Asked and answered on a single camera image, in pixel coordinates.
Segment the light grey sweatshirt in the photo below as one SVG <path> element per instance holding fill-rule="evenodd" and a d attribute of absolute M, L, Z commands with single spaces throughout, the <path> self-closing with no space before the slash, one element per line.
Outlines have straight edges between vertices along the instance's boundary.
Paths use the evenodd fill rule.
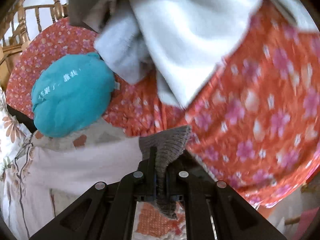
<path fill-rule="evenodd" d="M 319 167 L 319 30 L 300 0 L 69 0 L 121 89 L 129 136 L 189 125 L 187 149 L 253 205 Z"/>

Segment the heart pattern quilt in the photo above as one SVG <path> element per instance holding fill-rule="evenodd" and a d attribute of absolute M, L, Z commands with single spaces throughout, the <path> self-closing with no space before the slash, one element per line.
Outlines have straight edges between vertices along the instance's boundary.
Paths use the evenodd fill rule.
<path fill-rule="evenodd" d="M 49 146 L 29 140 L 4 172 L 2 217 L 17 239 L 29 239 L 55 217 L 54 193 L 80 196 L 95 183 L 118 182 L 157 148 L 160 180 L 185 149 L 189 126 L 146 137 L 115 137 L 95 133 L 94 142 L 80 147 Z"/>

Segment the orange floral blanket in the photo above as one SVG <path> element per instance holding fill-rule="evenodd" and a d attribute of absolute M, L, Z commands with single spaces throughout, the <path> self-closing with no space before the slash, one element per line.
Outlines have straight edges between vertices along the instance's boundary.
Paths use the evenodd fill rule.
<path fill-rule="evenodd" d="M 68 195 L 135 171 L 140 140 L 174 141 L 186 125 L 196 161 L 254 206 L 275 206 L 319 167 L 319 33 L 291 26 L 271 0 L 185 109 L 158 96 L 155 69 L 135 85 L 115 75 L 96 37 L 60 20 L 11 75 L 7 103 L 43 121 L 1 175 L 2 218 L 17 239 L 54 219 Z"/>

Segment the white floral pillow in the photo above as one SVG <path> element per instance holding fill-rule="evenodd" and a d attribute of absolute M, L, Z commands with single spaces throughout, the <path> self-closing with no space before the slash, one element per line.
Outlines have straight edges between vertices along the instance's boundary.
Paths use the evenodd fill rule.
<path fill-rule="evenodd" d="M 20 124 L 15 116 L 9 113 L 5 93 L 1 88 L 1 176 L 21 151 L 31 132 L 24 124 Z"/>

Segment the teal bundled cloth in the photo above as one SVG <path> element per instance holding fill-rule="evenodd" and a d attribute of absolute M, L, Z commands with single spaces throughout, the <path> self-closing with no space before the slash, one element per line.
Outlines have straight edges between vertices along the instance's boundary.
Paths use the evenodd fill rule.
<path fill-rule="evenodd" d="M 101 118 L 115 85 L 114 73 L 97 53 L 67 54 L 33 85 L 34 125 L 56 138 L 81 130 Z"/>

